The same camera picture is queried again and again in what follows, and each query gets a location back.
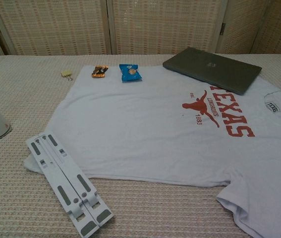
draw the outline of blue snack packet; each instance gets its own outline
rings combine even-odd
[[[120,64],[120,71],[122,73],[121,80],[123,82],[140,80],[141,76],[137,71],[137,64]]]

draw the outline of t-shirt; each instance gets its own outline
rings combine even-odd
[[[218,201],[254,237],[281,237],[281,91],[239,96],[162,66],[141,82],[82,69],[47,129],[88,177],[227,185]]]

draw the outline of gray laptop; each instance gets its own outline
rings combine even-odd
[[[246,92],[262,69],[191,47],[165,61],[163,66],[239,95]]]

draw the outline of bed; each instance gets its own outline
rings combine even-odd
[[[225,55],[261,66],[281,89],[281,55]],[[23,166],[25,140],[42,132],[84,65],[161,65],[171,55],[0,56],[0,237],[79,237],[43,175]],[[74,81],[61,77],[70,69]],[[216,201],[222,187],[91,179],[115,217],[93,237],[250,237]]]

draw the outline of texas longhorns logo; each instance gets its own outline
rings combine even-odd
[[[208,108],[207,108],[206,103],[204,102],[206,95],[207,95],[207,92],[206,92],[206,90],[204,90],[204,95],[200,99],[197,98],[196,102],[194,102],[194,103],[184,103],[184,104],[182,104],[182,107],[186,108],[186,109],[193,109],[193,110],[199,111],[202,115],[204,115],[204,114],[207,115],[216,124],[217,127],[220,127],[220,125],[214,119],[214,117],[207,112]]]

